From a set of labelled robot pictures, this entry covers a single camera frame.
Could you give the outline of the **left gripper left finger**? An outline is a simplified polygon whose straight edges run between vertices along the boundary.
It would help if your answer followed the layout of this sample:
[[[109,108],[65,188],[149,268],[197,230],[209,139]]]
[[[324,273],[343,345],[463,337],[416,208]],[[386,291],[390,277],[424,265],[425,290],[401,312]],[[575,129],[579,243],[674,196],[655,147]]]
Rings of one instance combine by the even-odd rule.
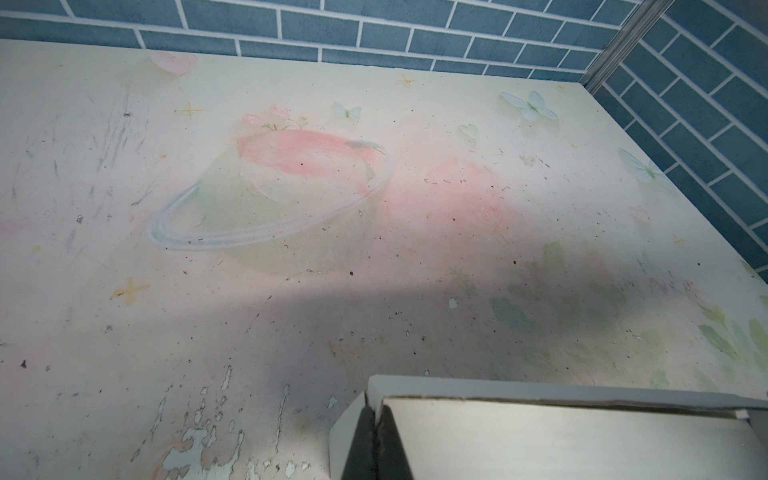
[[[339,419],[340,479],[375,479],[375,412],[361,393]]]

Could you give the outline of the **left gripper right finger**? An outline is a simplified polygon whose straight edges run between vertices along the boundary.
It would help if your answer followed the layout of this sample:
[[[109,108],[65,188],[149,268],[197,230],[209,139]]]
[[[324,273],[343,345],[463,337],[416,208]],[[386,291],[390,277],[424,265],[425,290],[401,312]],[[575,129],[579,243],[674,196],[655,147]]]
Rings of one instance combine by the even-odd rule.
[[[413,480],[413,474],[391,408],[383,405],[376,428],[378,480]]]

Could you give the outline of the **white paper box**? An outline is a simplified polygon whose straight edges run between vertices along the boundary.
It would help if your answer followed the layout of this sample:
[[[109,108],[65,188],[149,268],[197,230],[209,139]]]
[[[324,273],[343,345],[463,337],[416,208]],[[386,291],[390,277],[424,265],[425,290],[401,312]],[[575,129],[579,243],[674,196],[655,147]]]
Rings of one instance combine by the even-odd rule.
[[[414,479],[767,475],[763,400],[389,375],[372,376],[362,393],[375,412],[375,434],[382,406],[391,408]],[[340,479],[343,463],[339,419],[329,434],[334,479]]]

